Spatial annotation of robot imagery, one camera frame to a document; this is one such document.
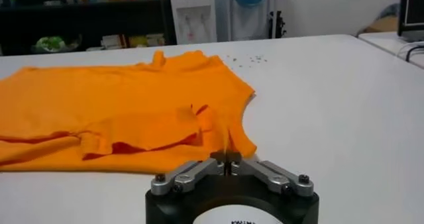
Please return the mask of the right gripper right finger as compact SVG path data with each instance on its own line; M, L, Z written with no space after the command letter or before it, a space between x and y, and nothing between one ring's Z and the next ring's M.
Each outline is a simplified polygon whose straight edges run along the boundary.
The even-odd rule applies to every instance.
M270 161L245 159L239 152L228 153L230 173L234 176L254 176L274 193L312 197L314 183L308 175L296 175Z

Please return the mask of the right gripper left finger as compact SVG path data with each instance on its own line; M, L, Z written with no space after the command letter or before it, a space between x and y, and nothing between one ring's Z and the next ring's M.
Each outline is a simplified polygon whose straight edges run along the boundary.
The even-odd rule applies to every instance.
M190 192L204 177L223 175L225 162L226 155L223 152L213 152L203 161L190 160L171 172L155 175L150 191L155 196L164 196L170 192Z

